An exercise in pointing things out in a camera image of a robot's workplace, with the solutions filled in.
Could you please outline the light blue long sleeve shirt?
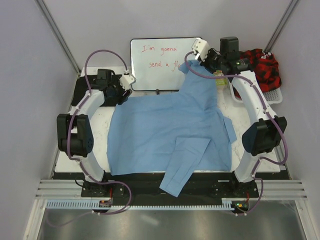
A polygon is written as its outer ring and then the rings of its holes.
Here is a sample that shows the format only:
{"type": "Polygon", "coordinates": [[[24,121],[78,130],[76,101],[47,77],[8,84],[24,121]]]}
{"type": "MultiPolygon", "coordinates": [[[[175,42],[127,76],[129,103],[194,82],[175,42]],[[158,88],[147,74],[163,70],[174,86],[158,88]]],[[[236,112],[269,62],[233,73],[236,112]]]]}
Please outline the light blue long sleeve shirt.
{"type": "Polygon", "coordinates": [[[217,87],[196,60],[180,67],[178,92],[130,97],[115,108],[107,137],[110,173],[164,172],[186,181],[194,171],[230,171],[232,121],[218,108],[217,87]]]}

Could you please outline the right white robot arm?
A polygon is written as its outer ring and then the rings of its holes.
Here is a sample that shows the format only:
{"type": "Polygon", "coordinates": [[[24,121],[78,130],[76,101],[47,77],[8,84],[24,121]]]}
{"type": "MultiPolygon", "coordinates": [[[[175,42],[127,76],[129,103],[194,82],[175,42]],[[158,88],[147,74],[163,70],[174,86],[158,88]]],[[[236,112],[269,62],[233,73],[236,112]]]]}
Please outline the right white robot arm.
{"type": "Polygon", "coordinates": [[[234,171],[236,180],[229,184],[230,193],[240,197],[247,191],[246,183],[254,180],[261,160],[279,165],[267,154],[280,143],[286,143],[284,131],[288,123],[285,117],[277,116],[268,104],[250,60],[241,57],[237,37],[221,38],[219,51],[211,48],[207,41],[198,39],[192,45],[192,52],[210,73],[222,71],[223,77],[240,95],[249,116],[250,127],[241,137],[244,153],[234,171]]]}

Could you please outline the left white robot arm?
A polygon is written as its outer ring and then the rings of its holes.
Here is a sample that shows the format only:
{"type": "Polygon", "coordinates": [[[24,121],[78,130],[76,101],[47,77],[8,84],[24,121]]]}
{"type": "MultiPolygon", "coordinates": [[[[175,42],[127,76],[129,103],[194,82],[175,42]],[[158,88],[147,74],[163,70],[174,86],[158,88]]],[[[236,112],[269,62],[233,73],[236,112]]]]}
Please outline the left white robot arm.
{"type": "Polygon", "coordinates": [[[135,77],[126,70],[116,74],[112,69],[97,70],[96,75],[84,75],[76,83],[72,108],[56,118],[58,149],[80,166],[92,191],[106,196],[110,185],[104,181],[105,171],[97,161],[90,120],[100,107],[122,105],[132,94],[135,77]]]}

